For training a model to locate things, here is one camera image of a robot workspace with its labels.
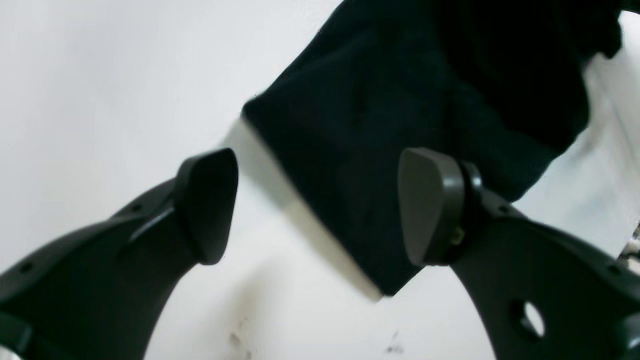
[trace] screw hole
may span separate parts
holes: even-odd
[[[607,270],[614,275],[620,275],[621,273],[620,268],[618,268],[616,265],[607,266]]]
[[[540,340],[544,337],[545,322],[534,304],[518,301],[512,307],[512,315],[519,332],[526,338]]]
[[[33,264],[32,263],[26,263],[26,264],[24,264],[24,265],[22,265],[20,267],[20,273],[26,274],[26,273],[30,272],[32,268],[33,268]]]

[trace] dark cloth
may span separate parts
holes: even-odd
[[[316,215],[386,295],[404,251],[406,147],[475,163],[516,200],[588,121],[581,67],[620,48],[619,4],[347,0],[244,115]]]

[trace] black fabric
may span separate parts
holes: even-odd
[[[317,216],[387,295],[416,272],[397,162],[474,162],[509,200],[588,120],[581,68],[620,48],[619,4],[347,0],[244,115]]]

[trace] white surface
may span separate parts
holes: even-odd
[[[106,218],[189,155],[231,145],[241,178],[228,250],[180,282],[147,359],[491,359],[448,268],[380,299],[251,131],[234,125],[337,3],[1,1],[0,271]],[[615,133],[637,139],[639,126],[639,20],[624,19],[629,50],[588,74],[598,127],[519,203],[611,254],[640,204],[637,140]]]

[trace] black garment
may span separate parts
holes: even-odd
[[[580,69],[620,48],[618,7],[346,0],[244,114],[392,295],[419,270],[403,246],[400,152],[428,147],[474,162],[487,187],[516,200],[585,128]]]

